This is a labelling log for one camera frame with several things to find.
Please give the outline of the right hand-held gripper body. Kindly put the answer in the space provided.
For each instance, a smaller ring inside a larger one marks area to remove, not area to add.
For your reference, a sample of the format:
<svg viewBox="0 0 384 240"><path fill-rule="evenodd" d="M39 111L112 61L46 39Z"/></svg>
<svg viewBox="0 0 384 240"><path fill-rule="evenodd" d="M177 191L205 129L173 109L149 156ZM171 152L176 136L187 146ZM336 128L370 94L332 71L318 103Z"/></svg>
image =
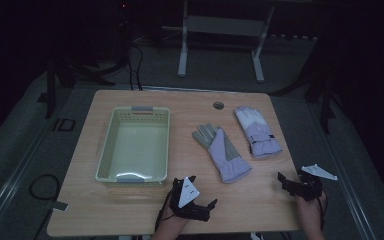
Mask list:
<svg viewBox="0 0 384 240"><path fill-rule="evenodd" d="M338 177L331 174L317 164L310 166L302 166L298 171L300 180L298 196L303 197L306 201L313 200L322 195L323 185L321 178L337 181Z"/></svg>

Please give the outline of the purple glove with white fingers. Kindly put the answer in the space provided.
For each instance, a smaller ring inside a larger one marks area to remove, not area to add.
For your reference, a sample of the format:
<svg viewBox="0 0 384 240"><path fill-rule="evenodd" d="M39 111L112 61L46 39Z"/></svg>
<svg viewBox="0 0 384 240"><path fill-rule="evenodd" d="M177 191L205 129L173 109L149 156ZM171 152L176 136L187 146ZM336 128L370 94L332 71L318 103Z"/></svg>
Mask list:
<svg viewBox="0 0 384 240"><path fill-rule="evenodd" d="M262 159L282 151L263 115L256 109L240 106L235 115L244 130L254 158Z"/></svg>

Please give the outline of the black rectangular floor frame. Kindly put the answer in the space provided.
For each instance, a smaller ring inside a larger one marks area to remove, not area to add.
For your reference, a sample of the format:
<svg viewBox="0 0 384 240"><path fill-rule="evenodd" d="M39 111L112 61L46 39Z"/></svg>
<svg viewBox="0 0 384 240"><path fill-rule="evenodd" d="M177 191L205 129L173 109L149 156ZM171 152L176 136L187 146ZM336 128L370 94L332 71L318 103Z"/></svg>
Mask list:
<svg viewBox="0 0 384 240"><path fill-rule="evenodd" d="M70 132L74 130L75 125L74 119L58 118L53 126L53 131Z"/></svg>

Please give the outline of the black tripod stand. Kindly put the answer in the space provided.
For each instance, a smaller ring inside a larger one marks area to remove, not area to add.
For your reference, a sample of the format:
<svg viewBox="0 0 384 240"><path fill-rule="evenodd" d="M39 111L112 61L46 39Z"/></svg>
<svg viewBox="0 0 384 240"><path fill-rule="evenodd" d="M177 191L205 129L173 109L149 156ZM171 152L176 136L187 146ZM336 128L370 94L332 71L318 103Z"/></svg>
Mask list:
<svg viewBox="0 0 384 240"><path fill-rule="evenodd" d="M104 75L114 73L124 66L121 60L104 70L92 71L84 65L70 59L66 56L55 55L47 62L46 71L46 92L42 93L38 99L39 102L46 104L47 111L45 118L49 119L56 108L56 79L59 79L63 87L73 88L76 84L74 73L79 73L92 82L100 85L113 86L114 83L103 78Z"/></svg>

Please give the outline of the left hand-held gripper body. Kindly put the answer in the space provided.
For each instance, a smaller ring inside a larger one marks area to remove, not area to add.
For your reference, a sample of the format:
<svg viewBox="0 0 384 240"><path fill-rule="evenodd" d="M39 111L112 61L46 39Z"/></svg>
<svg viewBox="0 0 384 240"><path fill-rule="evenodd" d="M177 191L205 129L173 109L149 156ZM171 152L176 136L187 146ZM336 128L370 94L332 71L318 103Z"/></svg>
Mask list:
<svg viewBox="0 0 384 240"><path fill-rule="evenodd" d="M189 215L192 210L204 210L204 206L194 203L194 200L200 195L193 184L194 180L195 176L173 180L169 207L178 217L191 219Z"/></svg>

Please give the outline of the white metal desk frame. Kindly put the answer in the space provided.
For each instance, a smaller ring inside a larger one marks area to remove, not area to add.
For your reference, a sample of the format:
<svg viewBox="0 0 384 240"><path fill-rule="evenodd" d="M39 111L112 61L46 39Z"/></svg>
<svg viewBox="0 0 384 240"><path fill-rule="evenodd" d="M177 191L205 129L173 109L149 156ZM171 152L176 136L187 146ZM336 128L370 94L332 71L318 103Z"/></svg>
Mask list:
<svg viewBox="0 0 384 240"><path fill-rule="evenodd" d="M248 20L234 18L219 18L200 15L190 15L188 13L189 0L183 1L183 19L182 19L182 41L177 75L185 77L188 60L188 33L210 33L236 36L257 37L258 45L251 51L251 59L255 72L256 81L263 83L265 77L263 74L260 55L263 50L264 42L268 36L268 30L275 11L274 6L268 8L264 20Z"/></svg>

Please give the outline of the purple glove with grey palm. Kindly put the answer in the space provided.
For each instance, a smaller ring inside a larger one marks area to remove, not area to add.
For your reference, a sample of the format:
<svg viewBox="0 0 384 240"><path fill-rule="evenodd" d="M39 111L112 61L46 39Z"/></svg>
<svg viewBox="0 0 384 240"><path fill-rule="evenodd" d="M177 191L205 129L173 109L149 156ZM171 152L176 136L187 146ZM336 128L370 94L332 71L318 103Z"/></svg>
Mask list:
<svg viewBox="0 0 384 240"><path fill-rule="evenodd" d="M209 152L223 183L237 182L250 173L251 165L240 156L221 127L199 125L192 137Z"/></svg>

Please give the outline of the dark stand with legs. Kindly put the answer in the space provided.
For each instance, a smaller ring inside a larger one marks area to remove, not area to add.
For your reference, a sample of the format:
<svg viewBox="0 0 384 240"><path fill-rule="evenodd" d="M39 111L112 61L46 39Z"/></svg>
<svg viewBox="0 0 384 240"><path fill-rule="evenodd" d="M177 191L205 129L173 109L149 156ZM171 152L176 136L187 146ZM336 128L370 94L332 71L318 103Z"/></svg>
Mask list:
<svg viewBox="0 0 384 240"><path fill-rule="evenodd" d="M292 84L274 92L271 96L282 96L304 85L309 85L304 99L307 103L315 103L322 98L320 111L320 125L329 134L329 119L335 115L330 108L333 85L333 63L327 54L333 49L333 44L319 38L309 54L298 78Z"/></svg>

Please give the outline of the person's left hand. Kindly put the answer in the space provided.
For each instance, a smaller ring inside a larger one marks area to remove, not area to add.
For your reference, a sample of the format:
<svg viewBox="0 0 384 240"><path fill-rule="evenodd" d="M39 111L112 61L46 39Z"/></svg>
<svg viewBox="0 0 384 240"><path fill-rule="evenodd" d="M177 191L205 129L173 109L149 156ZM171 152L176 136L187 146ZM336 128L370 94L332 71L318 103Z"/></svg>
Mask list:
<svg viewBox="0 0 384 240"><path fill-rule="evenodd" d="M179 236L189 220L176 216L169 207L169 202L170 199L168 199L167 203L164 205L161 220L159 221L158 228L155 230L154 234Z"/></svg>

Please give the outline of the small grey floor tag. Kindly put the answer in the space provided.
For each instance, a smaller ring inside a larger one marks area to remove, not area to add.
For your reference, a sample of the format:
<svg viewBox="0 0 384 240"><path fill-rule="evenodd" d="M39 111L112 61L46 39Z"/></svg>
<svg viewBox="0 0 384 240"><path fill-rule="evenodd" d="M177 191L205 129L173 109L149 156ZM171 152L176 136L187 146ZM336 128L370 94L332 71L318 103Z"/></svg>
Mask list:
<svg viewBox="0 0 384 240"><path fill-rule="evenodd" d="M52 203L52 209L53 210L66 212L68 210L68 207L69 207L69 205L67 203L63 203L63 202L54 201Z"/></svg>

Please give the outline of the light green plastic basket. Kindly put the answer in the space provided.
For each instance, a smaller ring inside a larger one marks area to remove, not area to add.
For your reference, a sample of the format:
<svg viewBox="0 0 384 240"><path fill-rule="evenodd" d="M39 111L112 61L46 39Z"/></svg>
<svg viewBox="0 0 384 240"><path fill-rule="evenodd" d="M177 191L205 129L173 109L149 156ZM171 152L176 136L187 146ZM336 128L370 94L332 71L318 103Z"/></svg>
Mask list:
<svg viewBox="0 0 384 240"><path fill-rule="evenodd" d="M169 139L169 108L114 108L95 179L111 187L163 185Z"/></svg>

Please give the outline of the person's right hand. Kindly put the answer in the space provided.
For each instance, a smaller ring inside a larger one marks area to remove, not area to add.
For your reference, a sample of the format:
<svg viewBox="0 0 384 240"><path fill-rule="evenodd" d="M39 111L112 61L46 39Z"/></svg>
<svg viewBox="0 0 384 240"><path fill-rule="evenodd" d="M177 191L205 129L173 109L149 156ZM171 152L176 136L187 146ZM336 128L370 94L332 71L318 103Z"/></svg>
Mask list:
<svg viewBox="0 0 384 240"><path fill-rule="evenodd" d="M320 228L324 218L327 196L325 193L318 198L306 201L303 197L296 196L298 218L302 228Z"/></svg>

